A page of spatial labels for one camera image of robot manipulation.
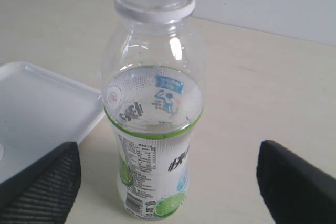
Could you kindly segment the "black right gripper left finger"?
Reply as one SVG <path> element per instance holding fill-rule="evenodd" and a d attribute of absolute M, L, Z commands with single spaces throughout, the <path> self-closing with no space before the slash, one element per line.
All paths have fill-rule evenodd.
<path fill-rule="evenodd" d="M 1 223 L 65 223 L 79 189 L 79 147 L 64 142 L 1 183 Z"/>

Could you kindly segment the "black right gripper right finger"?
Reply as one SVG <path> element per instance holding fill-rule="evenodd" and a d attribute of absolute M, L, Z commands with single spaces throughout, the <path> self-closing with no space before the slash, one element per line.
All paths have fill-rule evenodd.
<path fill-rule="evenodd" d="M 275 223 L 335 223 L 335 178 L 281 144 L 261 142 L 256 177 Z"/>

